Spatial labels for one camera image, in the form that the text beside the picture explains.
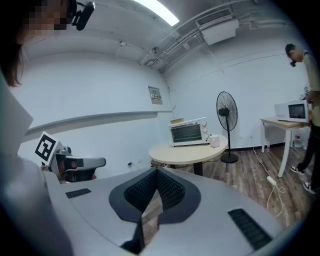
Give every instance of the round table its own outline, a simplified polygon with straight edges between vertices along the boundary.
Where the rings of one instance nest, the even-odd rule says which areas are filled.
[[[202,162],[219,156],[228,147],[228,139],[222,135],[220,146],[209,144],[172,146],[170,143],[160,144],[149,150],[149,156],[157,162],[168,164],[175,169],[176,165],[193,164],[194,174],[203,176]]]

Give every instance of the yellow shirt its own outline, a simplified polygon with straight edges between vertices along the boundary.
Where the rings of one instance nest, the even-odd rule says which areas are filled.
[[[309,80],[310,91],[316,92],[317,97],[312,103],[312,123],[320,127],[320,77],[316,61],[309,54],[304,55],[303,63]]]

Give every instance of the toaster oven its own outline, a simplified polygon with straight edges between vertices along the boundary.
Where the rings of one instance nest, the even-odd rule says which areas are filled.
[[[174,147],[209,144],[209,130],[206,117],[171,124],[169,128]]]

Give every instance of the bottle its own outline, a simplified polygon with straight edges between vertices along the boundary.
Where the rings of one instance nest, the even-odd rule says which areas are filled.
[[[295,148],[302,148],[303,147],[303,144],[301,141],[301,135],[302,135],[302,132],[300,129],[298,131],[296,131],[294,134],[294,147]]]

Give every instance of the air conditioner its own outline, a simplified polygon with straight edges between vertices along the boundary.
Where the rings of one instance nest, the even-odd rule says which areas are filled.
[[[229,9],[210,13],[195,21],[208,45],[236,36],[239,21]]]

